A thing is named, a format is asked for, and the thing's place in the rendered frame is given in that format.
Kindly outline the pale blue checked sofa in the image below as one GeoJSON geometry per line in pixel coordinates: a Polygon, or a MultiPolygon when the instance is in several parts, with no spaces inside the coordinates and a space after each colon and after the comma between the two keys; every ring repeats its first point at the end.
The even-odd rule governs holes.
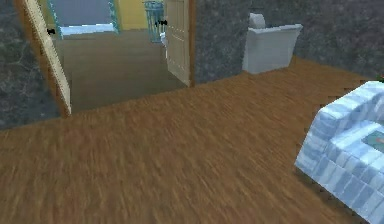
{"type": "Polygon", "coordinates": [[[384,147],[363,142],[384,133],[384,83],[368,81],[322,107],[295,166],[369,224],[384,224],[384,147]]]}

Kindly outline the cream panelled room door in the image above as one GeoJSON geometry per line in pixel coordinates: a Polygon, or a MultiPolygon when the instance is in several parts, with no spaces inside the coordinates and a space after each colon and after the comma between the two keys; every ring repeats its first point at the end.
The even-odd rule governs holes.
{"type": "Polygon", "coordinates": [[[164,0],[164,6],[168,70],[182,83],[190,86],[189,2],[164,0]]]}

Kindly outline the teal cushion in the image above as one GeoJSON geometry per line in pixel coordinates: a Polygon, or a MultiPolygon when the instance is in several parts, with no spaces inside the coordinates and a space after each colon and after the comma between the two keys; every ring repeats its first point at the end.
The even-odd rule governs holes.
{"type": "Polygon", "coordinates": [[[367,135],[363,142],[371,147],[381,148],[384,147],[384,133],[380,131],[374,131],[367,135]]]}

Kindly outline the grey box bin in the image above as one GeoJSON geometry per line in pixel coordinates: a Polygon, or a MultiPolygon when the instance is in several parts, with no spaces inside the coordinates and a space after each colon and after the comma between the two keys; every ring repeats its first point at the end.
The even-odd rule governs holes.
{"type": "Polygon", "coordinates": [[[262,14],[249,14],[242,68],[256,75],[288,67],[302,24],[266,27],[262,14]]]}

